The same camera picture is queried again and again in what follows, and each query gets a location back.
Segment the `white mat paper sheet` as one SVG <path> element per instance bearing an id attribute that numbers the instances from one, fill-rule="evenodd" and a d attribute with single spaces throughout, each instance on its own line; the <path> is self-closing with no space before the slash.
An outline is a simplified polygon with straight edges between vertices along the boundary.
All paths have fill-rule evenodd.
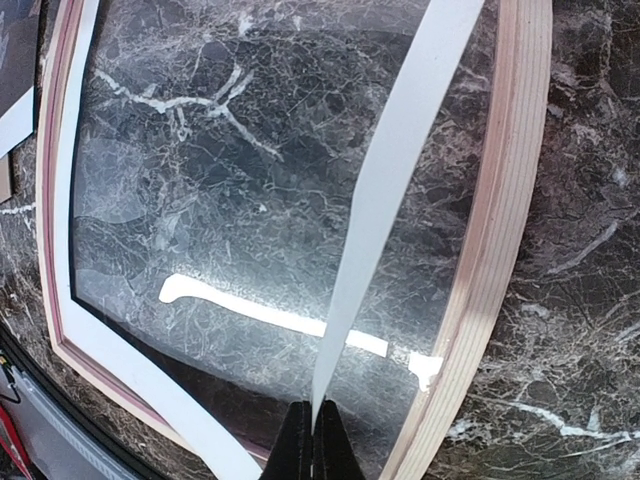
<path id="1" fill-rule="evenodd" d="M 284 438 L 293 448 L 283 460 L 316 472 L 321 454 L 314 443 L 332 408 L 325 398 L 349 340 L 365 293 L 422 148 L 438 114 L 482 9 L 478 1 L 433 1 L 420 22 L 383 109 L 354 188 L 344 250 L 328 319 L 321 332 L 311 395 L 297 402 Z M 255 479 L 260 466 L 239 442 L 186 391 L 70 296 L 69 200 L 80 91 L 98 3 L 64 1 L 56 19 L 48 71 L 61 85 L 42 97 L 61 111 L 54 129 L 54 305 L 64 333 L 94 371 L 113 375 L 131 403 L 145 402 L 207 464 L 219 479 Z"/>

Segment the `pink wooden picture frame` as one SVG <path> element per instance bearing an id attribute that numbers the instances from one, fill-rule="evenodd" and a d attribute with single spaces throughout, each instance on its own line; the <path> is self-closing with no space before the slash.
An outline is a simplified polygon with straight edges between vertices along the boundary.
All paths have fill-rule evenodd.
<path id="1" fill-rule="evenodd" d="M 385 479 L 418 479 L 435 457 L 484 354 L 514 269 L 530 208 L 542 145 L 552 53 L 553 7 L 548 1 L 499 5 L 493 89 L 484 151 L 464 244 L 434 351 L 417 368 L 420 391 L 382 471 Z M 45 89 L 59 73 L 43 73 Z M 55 274 L 54 190 L 61 111 L 41 94 L 36 154 L 39 268 L 54 352 L 104 395 L 153 429 L 196 454 L 145 402 L 131 403 L 113 375 L 94 371 L 67 339 Z"/>

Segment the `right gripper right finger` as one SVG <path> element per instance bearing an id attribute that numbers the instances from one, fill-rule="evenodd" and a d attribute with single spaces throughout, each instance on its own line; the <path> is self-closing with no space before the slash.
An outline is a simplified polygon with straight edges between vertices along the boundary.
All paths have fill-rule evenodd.
<path id="1" fill-rule="evenodd" d="M 312 478 L 365 480 L 335 402 L 325 400 L 313 432 Z"/>

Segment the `clear acrylic sheet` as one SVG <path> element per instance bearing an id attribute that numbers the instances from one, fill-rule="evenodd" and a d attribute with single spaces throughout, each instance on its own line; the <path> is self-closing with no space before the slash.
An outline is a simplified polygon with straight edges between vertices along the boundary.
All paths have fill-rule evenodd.
<path id="1" fill-rule="evenodd" d="M 423 1 L 104 1 L 74 158 L 74 298 L 236 437 L 270 449 L 309 393 L 317 338 L 190 280 L 322 321 L 351 196 Z M 497 5 L 484 3 L 413 171 L 328 395 L 377 478 L 431 352 L 469 219 Z"/>

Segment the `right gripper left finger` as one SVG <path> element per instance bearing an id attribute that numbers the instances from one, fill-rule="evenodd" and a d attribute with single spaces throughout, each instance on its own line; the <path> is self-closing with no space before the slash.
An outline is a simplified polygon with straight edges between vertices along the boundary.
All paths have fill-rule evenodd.
<path id="1" fill-rule="evenodd" d="M 261 480 L 310 480 L 313 464 L 311 404 L 289 405 Z"/>

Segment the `photo print white border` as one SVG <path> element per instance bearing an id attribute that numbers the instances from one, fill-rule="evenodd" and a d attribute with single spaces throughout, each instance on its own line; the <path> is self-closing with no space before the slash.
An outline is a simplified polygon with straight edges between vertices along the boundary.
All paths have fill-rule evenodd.
<path id="1" fill-rule="evenodd" d="M 40 1 L 1 2 L 1 156 L 34 130 Z"/>

